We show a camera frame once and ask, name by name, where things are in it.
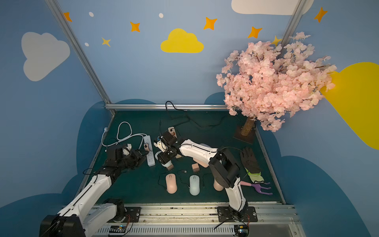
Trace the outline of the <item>white power strip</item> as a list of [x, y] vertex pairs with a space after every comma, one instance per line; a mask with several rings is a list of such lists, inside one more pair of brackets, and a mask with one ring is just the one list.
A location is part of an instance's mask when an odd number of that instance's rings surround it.
[[146, 155], [146, 158], [147, 158], [147, 164], [149, 167], [152, 167], [152, 166], [155, 166], [155, 157], [154, 157], [154, 152], [153, 152], [153, 147], [152, 147], [152, 142], [151, 142], [151, 137], [149, 135], [145, 136], [144, 137], [144, 143], [148, 143], [149, 144], [149, 148], [150, 150], [149, 151], [146, 151], [147, 152], [147, 155]]

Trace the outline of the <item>pink USB charger plug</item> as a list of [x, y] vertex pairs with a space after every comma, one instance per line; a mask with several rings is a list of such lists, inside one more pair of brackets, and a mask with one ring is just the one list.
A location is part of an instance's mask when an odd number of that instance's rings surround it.
[[191, 167], [192, 167], [192, 170], [194, 173], [198, 173], [200, 171], [199, 164], [197, 164], [197, 163], [192, 164]]

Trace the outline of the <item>pink wireless mouse front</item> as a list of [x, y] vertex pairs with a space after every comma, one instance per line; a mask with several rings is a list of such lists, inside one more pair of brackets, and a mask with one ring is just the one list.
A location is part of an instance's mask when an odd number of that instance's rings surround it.
[[168, 174], [165, 177], [166, 180], [166, 189], [169, 194], [174, 194], [177, 192], [177, 182], [175, 174]]

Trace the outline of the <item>pink wireless mouse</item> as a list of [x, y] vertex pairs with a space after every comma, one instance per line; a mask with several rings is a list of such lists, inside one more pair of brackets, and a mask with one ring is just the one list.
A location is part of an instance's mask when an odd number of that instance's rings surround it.
[[216, 180], [214, 180], [213, 187], [218, 192], [220, 192], [224, 189], [224, 187], [222, 185], [220, 185]]
[[168, 174], [165, 177], [166, 180], [166, 189], [169, 194], [174, 194], [177, 192], [177, 182], [175, 174]]

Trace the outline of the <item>light blue wireless mouse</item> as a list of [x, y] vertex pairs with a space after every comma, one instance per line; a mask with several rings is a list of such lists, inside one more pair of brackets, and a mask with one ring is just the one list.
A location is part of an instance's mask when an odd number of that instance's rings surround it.
[[189, 179], [190, 194], [197, 196], [200, 193], [200, 178], [197, 175], [192, 175]]

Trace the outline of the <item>light green wireless mouse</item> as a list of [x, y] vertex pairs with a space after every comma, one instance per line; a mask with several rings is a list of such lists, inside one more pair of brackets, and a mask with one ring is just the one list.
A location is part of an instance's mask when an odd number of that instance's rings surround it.
[[160, 154], [160, 153], [162, 153], [162, 151], [158, 151], [158, 152], [156, 152], [155, 153], [155, 159], [163, 166], [163, 167], [165, 167], [165, 168], [169, 168], [170, 166], [172, 166], [172, 161], [169, 161], [169, 162], [167, 162], [167, 163], [165, 163], [165, 164], [163, 164], [162, 162], [160, 162], [159, 161], [159, 157], [158, 157], [158, 155]]

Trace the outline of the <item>peach wireless mouse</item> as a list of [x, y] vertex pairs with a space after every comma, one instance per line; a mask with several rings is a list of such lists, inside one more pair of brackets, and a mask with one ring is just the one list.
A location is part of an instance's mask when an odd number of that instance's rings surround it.
[[196, 163], [198, 163], [199, 165], [201, 165], [204, 168], [209, 167], [209, 164], [208, 164], [207, 161], [203, 161], [203, 160], [200, 160], [200, 159], [197, 159], [197, 158], [193, 158], [193, 161], [196, 162]]

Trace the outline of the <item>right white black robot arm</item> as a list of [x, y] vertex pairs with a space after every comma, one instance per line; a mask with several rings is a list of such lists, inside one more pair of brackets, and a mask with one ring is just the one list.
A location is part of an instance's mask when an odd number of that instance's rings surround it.
[[227, 148], [210, 148], [182, 137], [176, 138], [166, 131], [154, 141], [161, 150], [158, 161], [165, 165], [177, 155], [190, 157], [204, 168], [210, 168], [216, 182], [227, 192], [230, 210], [243, 215], [248, 206], [241, 188], [240, 168]]

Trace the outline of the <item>beige wooden power strip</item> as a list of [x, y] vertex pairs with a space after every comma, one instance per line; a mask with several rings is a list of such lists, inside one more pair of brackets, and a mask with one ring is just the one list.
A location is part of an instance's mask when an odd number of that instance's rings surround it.
[[168, 128], [168, 132], [175, 138], [177, 138], [177, 133], [176, 133], [176, 130], [175, 130], [175, 127], [169, 127]]

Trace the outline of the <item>green circuit board left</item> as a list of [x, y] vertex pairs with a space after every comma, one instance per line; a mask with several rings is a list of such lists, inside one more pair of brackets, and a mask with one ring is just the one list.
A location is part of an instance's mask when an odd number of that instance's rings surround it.
[[116, 226], [116, 225], [111, 225], [109, 227], [108, 231], [108, 236], [113, 237], [113, 236], [124, 236], [127, 232], [127, 227], [124, 225]]

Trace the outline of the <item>green circuit board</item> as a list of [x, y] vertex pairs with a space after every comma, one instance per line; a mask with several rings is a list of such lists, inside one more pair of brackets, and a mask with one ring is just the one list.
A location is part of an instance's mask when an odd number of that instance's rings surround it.
[[116, 226], [116, 225], [111, 225], [109, 227], [108, 231], [108, 236], [113, 237], [113, 236], [124, 236], [127, 232], [127, 227], [124, 225]]
[[234, 237], [248, 237], [249, 227], [246, 225], [234, 225]]

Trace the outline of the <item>black green work glove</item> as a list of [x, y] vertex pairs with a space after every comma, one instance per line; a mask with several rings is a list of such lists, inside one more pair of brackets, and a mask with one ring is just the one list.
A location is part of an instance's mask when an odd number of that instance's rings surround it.
[[240, 152], [240, 159], [252, 183], [261, 184], [265, 182], [264, 178], [262, 177], [262, 170], [258, 164], [252, 148], [243, 148]]

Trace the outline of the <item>pink cherry blossom tree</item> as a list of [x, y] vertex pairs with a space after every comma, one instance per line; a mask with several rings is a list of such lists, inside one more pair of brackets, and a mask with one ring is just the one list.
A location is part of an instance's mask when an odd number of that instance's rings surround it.
[[285, 115], [312, 109], [322, 100], [322, 89], [334, 88], [336, 66], [325, 56], [310, 60], [315, 48], [304, 44], [307, 35], [296, 33], [292, 42], [250, 43], [245, 51], [233, 51], [216, 76], [225, 91], [224, 102], [230, 115], [242, 114], [247, 120], [239, 132], [247, 140], [259, 121], [264, 130], [281, 129]]

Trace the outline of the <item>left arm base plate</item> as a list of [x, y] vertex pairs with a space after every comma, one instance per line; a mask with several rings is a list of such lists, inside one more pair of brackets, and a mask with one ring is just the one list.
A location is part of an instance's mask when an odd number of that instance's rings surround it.
[[112, 221], [115, 223], [138, 223], [141, 217], [141, 207], [124, 208], [124, 212], [118, 216], [115, 216]]

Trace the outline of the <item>aluminium front rail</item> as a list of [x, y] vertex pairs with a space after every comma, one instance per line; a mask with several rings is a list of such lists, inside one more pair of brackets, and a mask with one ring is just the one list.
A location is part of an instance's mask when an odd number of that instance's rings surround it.
[[[94, 205], [94, 213], [101, 205]], [[92, 237], [108, 237], [111, 225], [124, 225], [124, 236], [234, 236], [234, 225], [249, 227], [248, 236], [291, 236], [303, 237], [305, 231], [297, 212], [292, 205], [274, 202], [251, 202], [257, 212], [258, 222], [219, 222], [218, 206], [227, 206], [222, 202], [210, 203], [136, 203], [125, 207], [141, 207], [138, 223], [107, 222]]]

